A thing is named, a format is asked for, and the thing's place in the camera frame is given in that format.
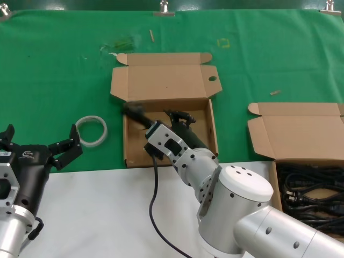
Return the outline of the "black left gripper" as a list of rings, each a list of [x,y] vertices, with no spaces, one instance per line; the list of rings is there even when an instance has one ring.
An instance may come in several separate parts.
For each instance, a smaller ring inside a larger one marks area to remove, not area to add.
[[[72,124],[66,140],[49,146],[17,145],[12,143],[14,133],[14,126],[9,124],[0,138],[0,150],[14,152],[18,158],[16,177],[20,188],[14,204],[36,216],[52,166],[61,170],[83,154],[80,136]]]

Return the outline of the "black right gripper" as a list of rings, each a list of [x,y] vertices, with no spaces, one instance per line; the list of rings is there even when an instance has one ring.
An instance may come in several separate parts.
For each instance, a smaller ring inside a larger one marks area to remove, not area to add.
[[[180,119],[180,112],[174,110],[164,110],[164,113],[169,117],[171,122],[171,129],[191,148],[206,148],[208,146],[201,141],[201,139],[192,131],[190,124],[196,122],[195,118],[187,112],[181,112],[181,118],[185,123],[178,123]]]

